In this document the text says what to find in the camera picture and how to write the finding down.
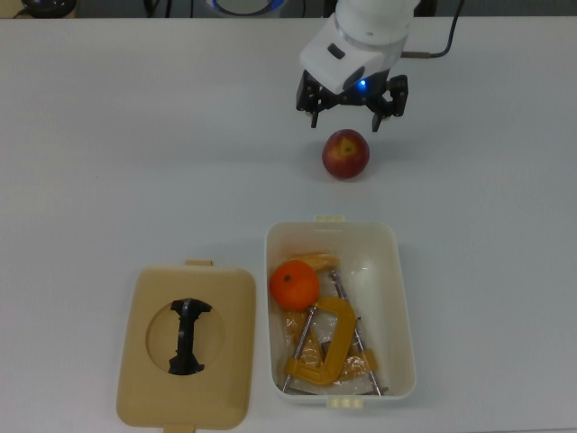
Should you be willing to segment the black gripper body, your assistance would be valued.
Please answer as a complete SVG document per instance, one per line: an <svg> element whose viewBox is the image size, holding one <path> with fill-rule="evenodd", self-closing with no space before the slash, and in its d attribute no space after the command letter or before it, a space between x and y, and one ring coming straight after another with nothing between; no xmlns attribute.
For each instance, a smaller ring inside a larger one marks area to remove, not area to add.
<svg viewBox="0 0 577 433"><path fill-rule="evenodd" d="M330 107L383 107L389 105L390 102L384 97L384 94L388 91L388 78L388 70L372 74L366 78L360 78L351 87L336 95L330 103Z"/></svg>

